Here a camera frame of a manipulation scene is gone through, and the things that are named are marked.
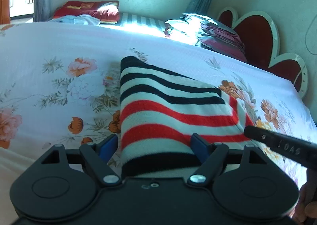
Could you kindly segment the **person's right hand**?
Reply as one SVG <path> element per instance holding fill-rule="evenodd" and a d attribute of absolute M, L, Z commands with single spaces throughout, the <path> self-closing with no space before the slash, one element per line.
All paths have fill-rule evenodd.
<path fill-rule="evenodd" d="M 316 201 L 313 201 L 316 193 L 316 171 L 307 169 L 306 174 L 307 182 L 299 191 L 299 201 L 294 209 L 292 220 L 297 224 L 304 224 L 308 218 L 311 218 L 316 224 Z"/>

